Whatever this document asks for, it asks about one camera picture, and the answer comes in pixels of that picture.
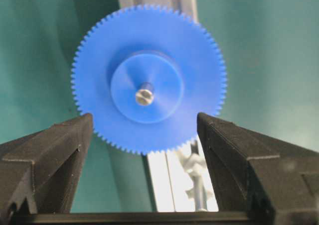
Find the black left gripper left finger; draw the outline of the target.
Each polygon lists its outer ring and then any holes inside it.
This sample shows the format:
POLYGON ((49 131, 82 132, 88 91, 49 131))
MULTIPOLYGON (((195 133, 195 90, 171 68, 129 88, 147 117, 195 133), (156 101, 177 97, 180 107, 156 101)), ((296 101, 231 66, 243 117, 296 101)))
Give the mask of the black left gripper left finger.
POLYGON ((93 134, 90 113, 0 146, 0 223, 16 213, 69 213, 93 134))

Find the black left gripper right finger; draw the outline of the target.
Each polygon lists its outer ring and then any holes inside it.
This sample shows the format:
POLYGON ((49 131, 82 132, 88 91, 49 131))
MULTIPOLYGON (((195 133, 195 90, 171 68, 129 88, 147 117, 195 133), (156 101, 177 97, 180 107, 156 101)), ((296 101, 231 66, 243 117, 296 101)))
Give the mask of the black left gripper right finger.
POLYGON ((318 224, 316 151, 202 112, 197 134, 221 212, 272 225, 318 224))

